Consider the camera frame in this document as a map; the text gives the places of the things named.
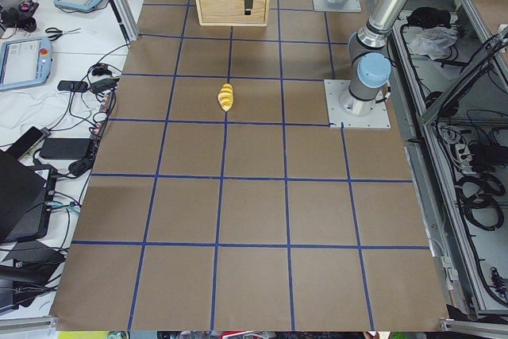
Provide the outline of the toy bread roll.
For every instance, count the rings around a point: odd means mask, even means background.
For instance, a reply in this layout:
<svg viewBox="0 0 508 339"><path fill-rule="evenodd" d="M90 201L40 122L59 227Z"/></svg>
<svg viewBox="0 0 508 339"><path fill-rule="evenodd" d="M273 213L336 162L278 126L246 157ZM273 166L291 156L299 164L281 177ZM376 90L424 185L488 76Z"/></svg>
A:
<svg viewBox="0 0 508 339"><path fill-rule="evenodd" d="M224 112L231 110L234 103L234 92L233 86L230 83L225 83L221 86L217 94L217 101Z"/></svg>

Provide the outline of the crumpled white cloth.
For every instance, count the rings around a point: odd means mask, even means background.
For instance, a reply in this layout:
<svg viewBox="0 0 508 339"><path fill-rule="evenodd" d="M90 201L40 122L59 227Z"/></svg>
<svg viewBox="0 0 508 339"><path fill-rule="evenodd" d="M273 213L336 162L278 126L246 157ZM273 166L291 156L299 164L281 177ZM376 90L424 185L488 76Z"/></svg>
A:
<svg viewBox="0 0 508 339"><path fill-rule="evenodd" d="M431 60L444 59L457 39L458 32L455 29L424 29L409 43L409 51L414 55L428 56Z"/></svg>

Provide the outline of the near teach pendant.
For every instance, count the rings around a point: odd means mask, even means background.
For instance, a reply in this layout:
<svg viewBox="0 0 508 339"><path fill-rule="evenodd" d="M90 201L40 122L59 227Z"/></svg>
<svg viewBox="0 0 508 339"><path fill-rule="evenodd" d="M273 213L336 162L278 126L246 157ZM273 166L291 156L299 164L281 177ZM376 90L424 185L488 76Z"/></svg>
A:
<svg viewBox="0 0 508 339"><path fill-rule="evenodd" d="M1 46L1 91L44 84L52 66L47 37L6 41Z"/></svg>

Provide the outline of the black power adapter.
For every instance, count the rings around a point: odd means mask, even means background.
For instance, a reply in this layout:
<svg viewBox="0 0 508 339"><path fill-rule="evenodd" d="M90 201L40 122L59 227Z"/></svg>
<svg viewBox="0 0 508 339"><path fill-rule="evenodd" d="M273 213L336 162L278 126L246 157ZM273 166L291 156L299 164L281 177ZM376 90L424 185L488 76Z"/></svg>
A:
<svg viewBox="0 0 508 339"><path fill-rule="evenodd" d="M89 151L87 138L48 138L42 145L40 157L47 160L78 160Z"/></svg>

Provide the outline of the black smartphone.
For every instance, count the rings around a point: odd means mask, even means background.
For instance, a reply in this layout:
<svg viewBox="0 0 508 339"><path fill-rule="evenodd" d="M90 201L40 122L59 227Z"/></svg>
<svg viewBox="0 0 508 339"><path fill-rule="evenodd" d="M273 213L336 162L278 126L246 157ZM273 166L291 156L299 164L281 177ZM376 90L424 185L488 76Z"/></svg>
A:
<svg viewBox="0 0 508 339"><path fill-rule="evenodd" d="M44 130L36 127L29 128L23 133L8 149L6 153L14 159L22 158L34 145L46 138L47 134Z"/></svg>

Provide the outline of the black laptop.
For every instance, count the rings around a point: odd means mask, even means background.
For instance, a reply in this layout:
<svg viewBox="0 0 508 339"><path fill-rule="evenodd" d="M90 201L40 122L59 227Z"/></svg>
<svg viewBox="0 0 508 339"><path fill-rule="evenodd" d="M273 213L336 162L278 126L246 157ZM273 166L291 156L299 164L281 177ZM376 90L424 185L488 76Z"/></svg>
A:
<svg viewBox="0 0 508 339"><path fill-rule="evenodd" d="M1 153L1 242L44 237L51 214L56 169L49 164L25 166Z"/></svg>

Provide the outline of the black handled scissors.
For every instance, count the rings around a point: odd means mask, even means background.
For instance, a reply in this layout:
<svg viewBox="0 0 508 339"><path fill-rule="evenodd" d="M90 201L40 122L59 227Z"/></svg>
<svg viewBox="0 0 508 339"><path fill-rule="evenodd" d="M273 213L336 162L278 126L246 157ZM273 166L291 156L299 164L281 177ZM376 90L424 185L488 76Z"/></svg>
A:
<svg viewBox="0 0 508 339"><path fill-rule="evenodd" d="M81 33L81 28L62 30L62 29L58 29L56 27L50 27L50 28L47 28L44 32L48 35L48 39L50 41L56 41L66 35Z"/></svg>

